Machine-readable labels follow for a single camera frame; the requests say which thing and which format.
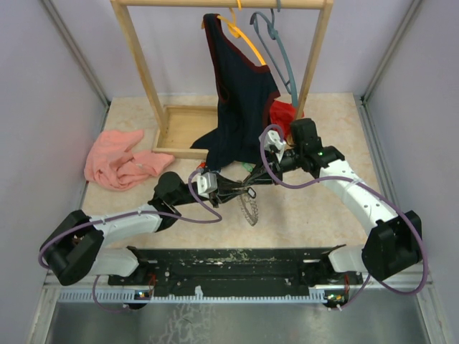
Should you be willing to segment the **black key tag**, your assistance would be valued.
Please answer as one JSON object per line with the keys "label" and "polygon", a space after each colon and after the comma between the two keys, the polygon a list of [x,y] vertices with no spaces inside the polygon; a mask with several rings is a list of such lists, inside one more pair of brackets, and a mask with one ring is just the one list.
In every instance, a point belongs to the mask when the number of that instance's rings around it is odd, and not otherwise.
{"label": "black key tag", "polygon": [[255,199],[256,198],[256,192],[252,188],[247,189],[247,194],[250,196],[250,198]]}

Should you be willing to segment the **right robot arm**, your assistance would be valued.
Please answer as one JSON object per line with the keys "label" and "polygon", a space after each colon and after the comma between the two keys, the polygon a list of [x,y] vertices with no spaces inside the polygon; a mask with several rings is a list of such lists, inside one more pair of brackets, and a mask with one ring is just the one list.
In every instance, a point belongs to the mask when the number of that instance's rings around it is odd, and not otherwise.
{"label": "right robot arm", "polygon": [[288,149],[279,125],[269,125],[260,134],[260,156],[264,172],[272,183],[286,186],[284,173],[302,169],[313,180],[337,195],[356,217],[366,233],[363,246],[333,249],[320,266],[321,277],[337,283],[346,272],[367,272],[376,281],[419,262],[425,263],[422,223],[413,211],[407,213],[369,187],[359,178],[344,155],[333,146],[324,146],[310,118],[290,124],[293,147]]}

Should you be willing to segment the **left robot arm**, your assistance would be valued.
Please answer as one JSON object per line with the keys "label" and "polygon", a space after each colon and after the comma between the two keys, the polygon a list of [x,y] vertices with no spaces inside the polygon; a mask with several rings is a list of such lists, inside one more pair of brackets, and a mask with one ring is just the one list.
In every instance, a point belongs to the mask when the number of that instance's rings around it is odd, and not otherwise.
{"label": "left robot arm", "polygon": [[215,211],[237,197],[256,193],[241,182],[218,173],[194,171],[188,181],[175,172],[163,174],[153,198],[127,212],[88,216],[78,209],[67,215],[39,249],[38,261],[50,269],[63,286],[73,285],[90,275],[117,275],[139,285],[149,276],[149,267],[133,249],[112,249],[110,245],[140,234],[152,234],[172,227],[177,221],[203,224],[177,211],[177,206],[198,203],[214,215],[208,222],[222,220]]}

